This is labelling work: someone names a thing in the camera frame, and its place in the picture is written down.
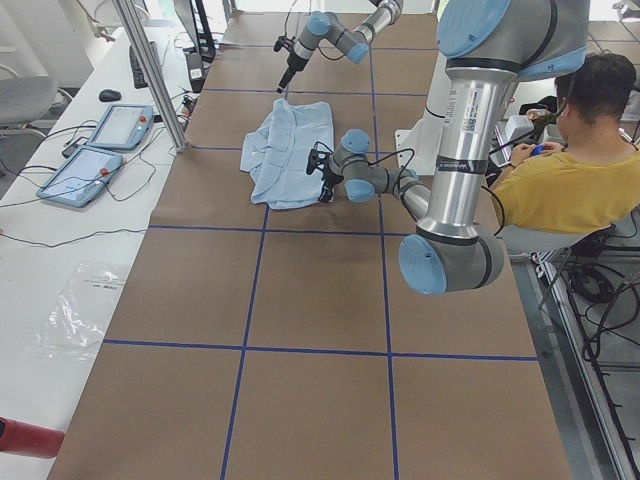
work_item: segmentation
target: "white table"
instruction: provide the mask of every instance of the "white table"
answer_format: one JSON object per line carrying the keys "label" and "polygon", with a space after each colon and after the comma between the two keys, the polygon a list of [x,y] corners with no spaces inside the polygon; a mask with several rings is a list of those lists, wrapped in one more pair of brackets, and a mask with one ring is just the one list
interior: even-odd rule
{"label": "white table", "polygon": [[[171,28],[147,31],[150,40],[158,44],[165,83],[172,97],[181,93],[183,88],[189,89],[184,55],[174,47],[177,33]],[[53,131],[79,125],[86,120],[99,120],[108,105],[98,100],[98,93],[104,88],[122,92],[122,103],[154,103],[148,88],[133,88],[128,48],[129,41],[122,34]],[[180,101],[181,96],[175,99],[175,105]],[[156,124],[153,127],[142,146],[160,126]],[[64,161],[60,152],[72,134],[70,131],[44,141],[29,165],[60,166]],[[131,158],[140,148],[125,158]],[[143,155],[157,168],[157,172],[149,186],[130,200],[118,203],[103,192],[83,210],[46,202],[0,208],[0,228],[13,237],[49,244],[99,230],[145,229],[169,173],[174,152],[168,134],[163,131]],[[147,181],[151,171],[149,165],[137,159],[114,176],[110,188],[118,197],[127,196]],[[48,174],[27,175],[40,184],[48,178]],[[32,200],[35,191],[34,185],[18,178],[0,206]],[[34,334],[48,318],[56,297],[78,264],[95,262],[130,267],[142,239],[141,233],[117,233],[50,249],[0,238],[0,416],[66,430],[91,365],[78,362],[38,363],[29,358],[26,347],[33,343]],[[42,480],[52,464],[53,460],[0,454],[0,478]]]}

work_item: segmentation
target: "yellow shirt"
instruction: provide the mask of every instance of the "yellow shirt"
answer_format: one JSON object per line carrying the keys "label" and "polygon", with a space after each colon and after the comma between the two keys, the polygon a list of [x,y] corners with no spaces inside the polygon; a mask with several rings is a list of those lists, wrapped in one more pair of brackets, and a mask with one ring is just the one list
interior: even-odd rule
{"label": "yellow shirt", "polygon": [[640,204],[640,152],[607,164],[579,163],[565,152],[533,157],[511,172],[495,194],[505,209],[505,225],[594,232]]}

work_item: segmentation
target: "black keyboard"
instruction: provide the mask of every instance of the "black keyboard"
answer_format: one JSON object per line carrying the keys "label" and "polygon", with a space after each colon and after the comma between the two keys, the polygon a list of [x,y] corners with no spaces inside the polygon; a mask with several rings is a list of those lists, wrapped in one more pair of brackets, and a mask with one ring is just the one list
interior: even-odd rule
{"label": "black keyboard", "polygon": [[[149,46],[153,51],[156,58],[158,58],[158,49],[156,47],[156,42],[149,42]],[[131,63],[131,73],[133,74],[133,86],[135,88],[145,88],[148,87],[149,84],[144,78],[144,72],[142,71],[142,67],[140,67],[140,62],[136,58],[136,54],[133,52],[133,47],[129,45],[129,63]]]}

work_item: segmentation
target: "black mouse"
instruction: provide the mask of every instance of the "black mouse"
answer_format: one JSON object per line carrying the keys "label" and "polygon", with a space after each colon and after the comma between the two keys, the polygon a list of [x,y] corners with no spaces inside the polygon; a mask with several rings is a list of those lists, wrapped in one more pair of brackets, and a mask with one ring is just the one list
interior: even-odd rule
{"label": "black mouse", "polygon": [[101,102],[115,102],[117,100],[120,100],[121,98],[122,94],[120,92],[118,92],[117,90],[111,90],[109,88],[101,91],[100,95],[98,95],[98,99]]}

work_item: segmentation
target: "clear plastic bag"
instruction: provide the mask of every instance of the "clear plastic bag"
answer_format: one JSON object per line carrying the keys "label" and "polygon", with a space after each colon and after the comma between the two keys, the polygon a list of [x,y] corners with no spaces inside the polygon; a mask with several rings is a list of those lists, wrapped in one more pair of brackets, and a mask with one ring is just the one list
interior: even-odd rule
{"label": "clear plastic bag", "polygon": [[81,263],[27,348],[40,361],[93,362],[129,274],[129,267]]}

